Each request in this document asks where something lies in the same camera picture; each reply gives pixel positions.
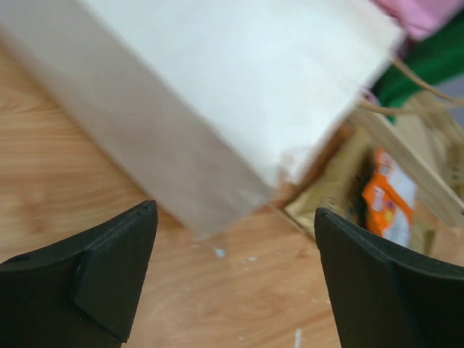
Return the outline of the green tank top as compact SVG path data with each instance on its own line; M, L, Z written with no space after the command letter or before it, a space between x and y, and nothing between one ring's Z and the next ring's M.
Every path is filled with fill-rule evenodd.
M432 90L463 74L463 12L442 29L414 45L412 51L395 62L373 87L383 107L401 107L420 90Z

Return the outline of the wooden clothes rack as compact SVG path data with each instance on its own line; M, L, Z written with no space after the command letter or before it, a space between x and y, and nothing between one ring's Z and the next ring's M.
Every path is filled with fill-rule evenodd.
M463 227L463 201L445 183L439 166L441 153L431 131L408 110L392 124L384 111L363 99L352 119L372 142L386 150L420 189L420 199L445 224Z

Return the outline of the pink t-shirt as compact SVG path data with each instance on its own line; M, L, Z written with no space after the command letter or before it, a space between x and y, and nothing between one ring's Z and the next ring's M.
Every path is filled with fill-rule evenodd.
M375 0L375 3L396 18L416 41L438 32L463 9L462 0Z

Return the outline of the tan salt vinegar chips bag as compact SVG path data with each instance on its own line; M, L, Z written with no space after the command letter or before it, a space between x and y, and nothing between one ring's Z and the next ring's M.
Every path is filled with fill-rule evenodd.
M373 174L377 149L380 148L372 145L364 129L355 128L341 142L316 182L285 206L285 213L311 237L315 236L315 211L319 207L329 208L366 229L367 204L363 190ZM426 227L414 211L407 248L429 254L434 236L434 230Z

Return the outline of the brown paper bag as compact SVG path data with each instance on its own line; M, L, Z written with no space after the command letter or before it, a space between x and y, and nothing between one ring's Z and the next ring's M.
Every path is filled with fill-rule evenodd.
M1 38L208 239L302 178L405 32L372 1L3 1Z

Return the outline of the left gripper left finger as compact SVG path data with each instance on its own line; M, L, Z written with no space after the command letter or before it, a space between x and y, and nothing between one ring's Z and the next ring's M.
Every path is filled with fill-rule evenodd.
M1 264L3 347L121 347L157 233L155 201Z

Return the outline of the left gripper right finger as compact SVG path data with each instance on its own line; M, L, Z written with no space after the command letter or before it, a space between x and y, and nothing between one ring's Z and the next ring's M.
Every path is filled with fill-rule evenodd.
M463 267L315 212L315 237L342 347L462 347Z

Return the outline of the orange Fox's candy packet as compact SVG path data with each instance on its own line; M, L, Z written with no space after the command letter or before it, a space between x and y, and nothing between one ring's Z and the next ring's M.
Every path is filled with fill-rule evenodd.
M402 247L411 239L417 186L383 149L374 156L373 174L362 192L366 229Z

